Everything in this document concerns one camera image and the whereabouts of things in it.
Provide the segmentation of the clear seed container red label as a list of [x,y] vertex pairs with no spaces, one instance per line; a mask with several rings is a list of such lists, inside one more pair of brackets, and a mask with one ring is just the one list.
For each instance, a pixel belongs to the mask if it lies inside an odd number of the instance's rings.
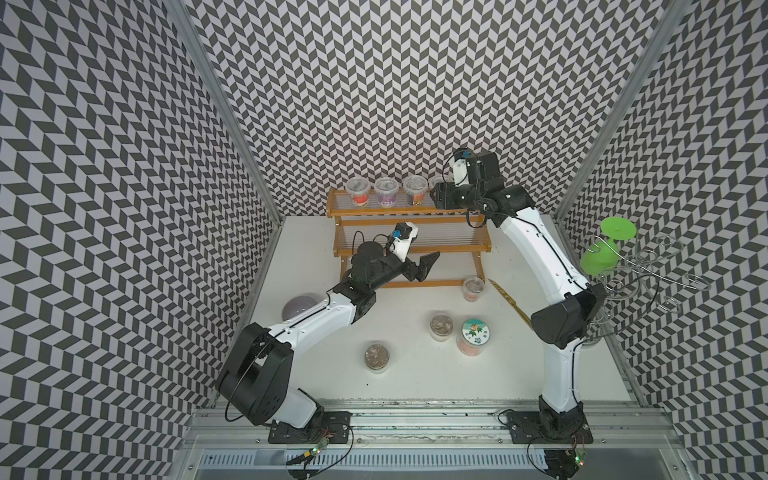
[[356,207],[365,207],[369,203],[371,185],[361,176],[355,176],[345,182],[344,189]]

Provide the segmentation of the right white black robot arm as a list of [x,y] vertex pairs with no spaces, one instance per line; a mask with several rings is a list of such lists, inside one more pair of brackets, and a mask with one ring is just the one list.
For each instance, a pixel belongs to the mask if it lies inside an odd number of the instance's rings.
[[547,306],[529,316],[545,344],[544,386],[533,435],[550,442],[585,435],[577,367],[589,326],[607,298],[605,287],[590,282],[568,260],[527,190],[505,184],[496,154],[460,147],[448,164],[453,180],[435,185],[435,206],[477,212],[492,222],[523,255],[545,294]]

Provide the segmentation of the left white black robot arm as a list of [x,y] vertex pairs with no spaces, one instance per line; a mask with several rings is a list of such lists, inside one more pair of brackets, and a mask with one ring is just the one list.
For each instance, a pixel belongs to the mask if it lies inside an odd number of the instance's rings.
[[215,388],[229,407],[255,426],[274,422],[307,435],[322,428],[324,408],[289,385],[293,361],[339,330],[365,316],[376,291],[395,278],[424,281],[439,252],[408,258],[410,242],[394,238],[387,247],[365,242],[342,279],[325,299],[289,320],[265,328],[246,326],[237,336]]

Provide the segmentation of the clear seed container beige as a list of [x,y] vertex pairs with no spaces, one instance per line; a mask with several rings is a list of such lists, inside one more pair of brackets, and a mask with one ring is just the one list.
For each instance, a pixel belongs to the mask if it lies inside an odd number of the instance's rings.
[[429,321],[429,333],[437,342],[448,341],[454,333],[453,319],[444,313],[434,315]]

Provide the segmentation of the clear seed container front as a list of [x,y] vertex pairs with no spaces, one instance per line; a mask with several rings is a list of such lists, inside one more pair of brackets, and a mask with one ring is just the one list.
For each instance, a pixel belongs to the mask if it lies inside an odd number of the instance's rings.
[[374,374],[381,374],[386,371],[391,360],[389,349],[381,343],[370,344],[364,354],[363,363],[365,367]]

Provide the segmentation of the lilac stacked bowls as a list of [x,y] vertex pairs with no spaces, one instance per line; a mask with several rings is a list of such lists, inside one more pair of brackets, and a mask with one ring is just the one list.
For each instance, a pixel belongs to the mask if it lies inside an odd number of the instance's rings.
[[281,317],[283,321],[303,318],[304,316],[317,311],[324,303],[326,298],[317,294],[302,294],[288,300],[282,308]]

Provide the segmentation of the pink jar floral lid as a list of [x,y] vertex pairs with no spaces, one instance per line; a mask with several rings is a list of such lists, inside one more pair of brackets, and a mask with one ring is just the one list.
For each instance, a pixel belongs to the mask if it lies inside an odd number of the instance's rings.
[[491,338],[488,324],[479,319],[465,320],[456,337],[458,350],[466,356],[475,357],[482,353]]

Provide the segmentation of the green plastic goblet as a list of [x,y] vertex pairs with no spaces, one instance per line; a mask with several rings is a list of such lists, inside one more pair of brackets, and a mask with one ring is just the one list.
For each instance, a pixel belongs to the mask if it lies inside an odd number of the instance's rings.
[[580,266],[584,272],[591,276],[598,276],[604,270],[613,269],[619,263],[618,242],[626,242],[637,235],[635,224],[620,216],[611,216],[600,223],[602,237],[587,248],[580,260]]

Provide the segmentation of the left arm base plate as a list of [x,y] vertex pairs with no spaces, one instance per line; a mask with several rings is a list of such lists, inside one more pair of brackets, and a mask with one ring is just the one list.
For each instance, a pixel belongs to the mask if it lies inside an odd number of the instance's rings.
[[316,413],[303,428],[273,421],[268,443],[298,445],[327,440],[330,444],[346,444],[351,433],[351,420],[352,414],[349,411],[324,411]]

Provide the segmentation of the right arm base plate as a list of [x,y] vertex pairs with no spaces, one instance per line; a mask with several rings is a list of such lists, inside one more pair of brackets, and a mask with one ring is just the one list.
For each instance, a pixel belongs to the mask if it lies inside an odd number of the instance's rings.
[[576,407],[567,412],[507,411],[504,425],[514,444],[590,445],[594,437],[584,412]]

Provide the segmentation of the aluminium front rail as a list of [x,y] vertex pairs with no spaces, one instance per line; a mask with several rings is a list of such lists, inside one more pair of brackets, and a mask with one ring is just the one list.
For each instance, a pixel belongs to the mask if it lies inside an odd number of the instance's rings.
[[[358,447],[491,447],[547,443],[538,427],[534,400],[322,400],[329,411],[347,411]],[[569,446],[680,449],[682,439],[658,408],[629,401],[594,401]],[[245,419],[228,422],[221,407],[201,409],[189,423],[184,449],[266,448],[269,430]]]

